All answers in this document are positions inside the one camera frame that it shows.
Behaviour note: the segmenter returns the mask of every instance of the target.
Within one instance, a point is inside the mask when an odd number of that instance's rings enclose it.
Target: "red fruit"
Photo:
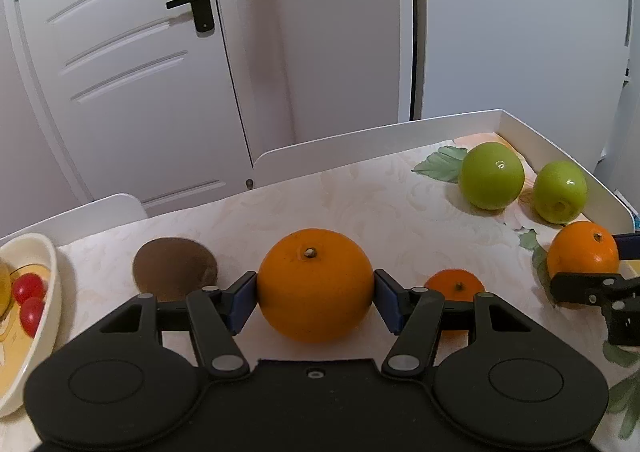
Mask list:
[[[44,283],[39,275],[25,273],[11,286],[11,292],[18,304],[24,304],[31,297],[42,300],[44,298]]]
[[[43,311],[44,302],[37,297],[28,298],[20,307],[20,324],[31,338],[36,336]]]

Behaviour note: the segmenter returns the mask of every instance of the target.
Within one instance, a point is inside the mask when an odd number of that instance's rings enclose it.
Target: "apple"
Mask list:
[[[553,161],[540,170],[533,185],[533,205],[546,222],[564,225],[587,203],[587,181],[572,161]]]
[[[516,200],[524,185],[524,168],[506,146],[482,143],[462,160],[458,175],[462,195],[483,210],[500,210]]]

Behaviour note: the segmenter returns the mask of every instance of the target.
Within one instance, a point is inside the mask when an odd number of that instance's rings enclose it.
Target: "white cabinet door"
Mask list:
[[[18,0],[46,106],[94,199],[188,206],[185,191],[214,200],[251,175],[215,0],[205,34],[167,1]]]
[[[628,0],[427,0],[422,117],[503,108],[593,169],[628,59]]]

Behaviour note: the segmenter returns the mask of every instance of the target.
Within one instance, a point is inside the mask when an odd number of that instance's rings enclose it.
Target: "orange fruit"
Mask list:
[[[301,229],[273,246],[258,270],[260,310],[284,336],[326,342],[351,331],[373,300],[373,269],[351,239]]]
[[[474,295],[484,291],[482,282],[464,269],[443,269],[433,275],[424,286],[440,291],[445,300],[473,302]]]
[[[569,273],[617,273],[620,259],[611,234],[595,223],[578,221],[561,229],[546,254],[550,278]]]

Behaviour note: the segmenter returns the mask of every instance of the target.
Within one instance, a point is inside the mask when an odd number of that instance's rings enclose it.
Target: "large orange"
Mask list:
[[[273,246],[258,271],[258,302],[267,321],[301,342],[325,342],[351,331],[373,299],[373,270],[351,239],[308,228]]]
[[[561,229],[546,255],[550,278],[567,273],[617,273],[620,259],[611,234],[595,223],[578,221]]]
[[[465,269],[443,269],[431,276],[424,286],[440,291],[445,300],[473,302],[474,295],[484,291],[482,282]]]

